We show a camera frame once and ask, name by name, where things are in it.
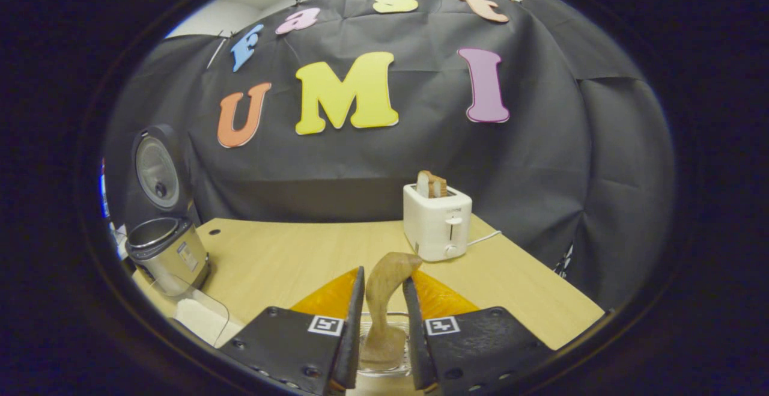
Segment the toaster knob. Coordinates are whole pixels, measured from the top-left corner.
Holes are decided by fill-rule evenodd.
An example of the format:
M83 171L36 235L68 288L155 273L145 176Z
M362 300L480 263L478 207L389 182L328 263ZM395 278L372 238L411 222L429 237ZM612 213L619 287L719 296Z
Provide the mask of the toaster knob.
M446 257L454 257L457 254L457 247L450 245L446 246L445 256Z

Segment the orange letter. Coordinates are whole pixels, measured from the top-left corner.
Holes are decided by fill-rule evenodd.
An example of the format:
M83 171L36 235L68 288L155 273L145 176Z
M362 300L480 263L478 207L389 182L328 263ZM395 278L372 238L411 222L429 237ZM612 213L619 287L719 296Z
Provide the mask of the orange letter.
M484 19L493 20L495 22L507 22L508 16L505 16L503 14L494 13L494 10L492 10L492 7L497 7L497 2L494 1L487 1L487 0L461 0L461 1L467 1L467 4L470 5L470 9L475 12L475 14L479 15L480 17L483 17Z
M217 128L216 137L223 147L241 147L254 137L256 129L259 128L264 93L270 87L272 87L272 84L266 82L248 90L251 105L248 106L248 118L245 120L245 126L241 130L233 129L233 120L236 118L236 109L238 108L238 102L243 98L243 93L234 93L222 98L222 103L220 103L222 113L219 114L219 128Z

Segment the cable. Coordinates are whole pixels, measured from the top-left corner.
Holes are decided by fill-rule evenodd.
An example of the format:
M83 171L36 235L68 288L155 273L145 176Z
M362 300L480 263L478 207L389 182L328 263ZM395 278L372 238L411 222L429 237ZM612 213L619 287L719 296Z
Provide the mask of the cable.
M481 238L478 238L478 240L470 241L469 243L467 243L467 246L469 247L469 246L472 246L475 243L478 243L480 241L488 240L489 238L494 237L494 235L501 234L501 233L502 233L502 231L494 231L491 234L487 235L486 237L481 237Z

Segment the letter m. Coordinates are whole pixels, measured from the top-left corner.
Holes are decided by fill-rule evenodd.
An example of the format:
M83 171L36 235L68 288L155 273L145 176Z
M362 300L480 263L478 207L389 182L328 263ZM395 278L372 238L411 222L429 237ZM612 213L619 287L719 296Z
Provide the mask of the letter m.
M320 133L326 127L319 116L320 104L334 128L341 128L357 98L354 127L388 127L398 123L398 112L390 106L388 67L395 57L389 52L364 53L355 59L344 82L340 82L326 62L314 62L296 71L302 81L302 119L296 133Z

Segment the purple letter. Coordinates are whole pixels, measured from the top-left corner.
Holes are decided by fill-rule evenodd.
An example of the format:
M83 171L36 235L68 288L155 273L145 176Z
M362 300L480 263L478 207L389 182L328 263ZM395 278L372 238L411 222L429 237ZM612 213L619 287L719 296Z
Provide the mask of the purple letter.
M510 118L508 108L502 106L497 64L502 61L494 52L465 47L457 51L470 68L473 86L473 104L467 109L467 118L476 123L503 123Z

